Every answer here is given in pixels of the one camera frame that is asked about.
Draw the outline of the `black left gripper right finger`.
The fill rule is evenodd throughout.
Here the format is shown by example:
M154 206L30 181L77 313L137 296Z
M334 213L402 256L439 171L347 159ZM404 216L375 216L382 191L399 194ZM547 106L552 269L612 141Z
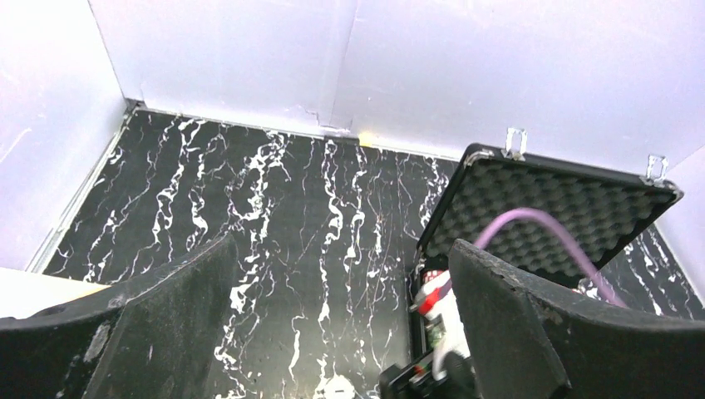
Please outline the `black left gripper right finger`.
M484 398L701 398L704 324L621 308L463 240L449 253Z

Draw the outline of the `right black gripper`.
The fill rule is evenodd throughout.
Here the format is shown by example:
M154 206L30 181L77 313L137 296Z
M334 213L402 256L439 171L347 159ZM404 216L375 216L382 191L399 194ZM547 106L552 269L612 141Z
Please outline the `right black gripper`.
M470 358L457 352L443 357L440 380L431 372L433 352L405 367L391 365L379 376L379 392L383 399L393 398L476 398L475 375Z

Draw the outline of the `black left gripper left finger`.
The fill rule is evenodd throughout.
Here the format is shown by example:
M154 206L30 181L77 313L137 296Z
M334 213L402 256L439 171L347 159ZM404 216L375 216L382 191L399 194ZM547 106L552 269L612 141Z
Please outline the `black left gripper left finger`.
M83 298L1 321L4 398L204 398L231 236Z

